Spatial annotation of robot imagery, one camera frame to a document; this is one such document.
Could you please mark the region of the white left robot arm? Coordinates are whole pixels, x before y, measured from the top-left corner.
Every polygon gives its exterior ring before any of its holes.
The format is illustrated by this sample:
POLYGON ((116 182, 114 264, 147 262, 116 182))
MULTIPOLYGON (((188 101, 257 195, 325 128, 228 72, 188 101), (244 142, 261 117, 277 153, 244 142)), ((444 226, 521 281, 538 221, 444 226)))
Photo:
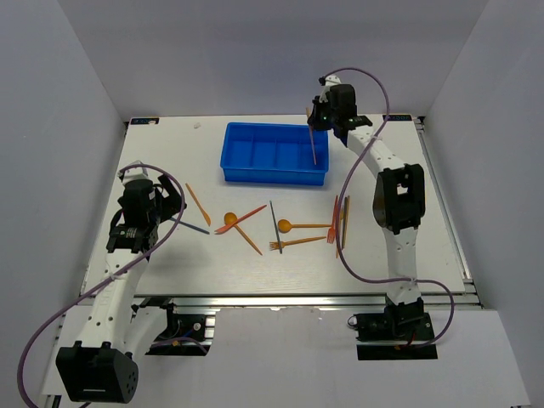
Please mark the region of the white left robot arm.
POLYGON ((186 208, 179 183, 165 174, 156 182, 146 172, 122 176, 119 210, 110 221, 101 287, 70 347, 61 347, 55 364, 73 402, 127 404, 139 380, 137 361, 152 340, 174 337, 179 317, 168 310, 137 312, 133 298, 159 241, 159 227, 186 208))

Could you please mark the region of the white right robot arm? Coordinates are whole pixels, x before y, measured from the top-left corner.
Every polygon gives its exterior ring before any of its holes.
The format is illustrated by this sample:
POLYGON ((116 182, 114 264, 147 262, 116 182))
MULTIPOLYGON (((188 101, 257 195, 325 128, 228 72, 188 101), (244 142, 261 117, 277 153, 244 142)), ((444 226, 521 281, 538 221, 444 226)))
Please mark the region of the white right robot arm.
POLYGON ((358 114, 353 86, 335 75, 320 83, 323 88, 313 100, 308 124, 316 130, 333 131, 347 149, 363 157, 376 180, 372 212, 386 242, 386 301, 398 307, 419 307, 416 241, 426 210, 423 168, 400 160, 379 139, 371 120, 358 114))

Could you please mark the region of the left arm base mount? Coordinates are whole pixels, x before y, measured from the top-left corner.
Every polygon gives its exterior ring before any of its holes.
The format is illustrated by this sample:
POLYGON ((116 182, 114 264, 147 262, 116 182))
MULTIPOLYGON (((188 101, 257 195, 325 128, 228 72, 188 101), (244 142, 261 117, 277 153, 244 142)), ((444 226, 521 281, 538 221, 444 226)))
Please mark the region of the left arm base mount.
POLYGON ((146 353, 153 356, 205 356, 211 347, 215 313, 206 309, 177 305, 171 297, 148 297, 140 308, 159 309, 167 325, 157 335, 154 346, 146 353))

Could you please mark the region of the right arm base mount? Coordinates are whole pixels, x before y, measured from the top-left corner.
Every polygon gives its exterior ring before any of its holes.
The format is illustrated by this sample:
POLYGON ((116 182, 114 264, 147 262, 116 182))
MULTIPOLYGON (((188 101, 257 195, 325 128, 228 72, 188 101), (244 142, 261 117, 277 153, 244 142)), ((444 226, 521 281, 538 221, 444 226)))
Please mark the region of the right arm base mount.
POLYGON ((347 320, 356 331, 359 361, 436 360, 434 329, 424 302, 386 302, 381 313, 359 313, 347 320))

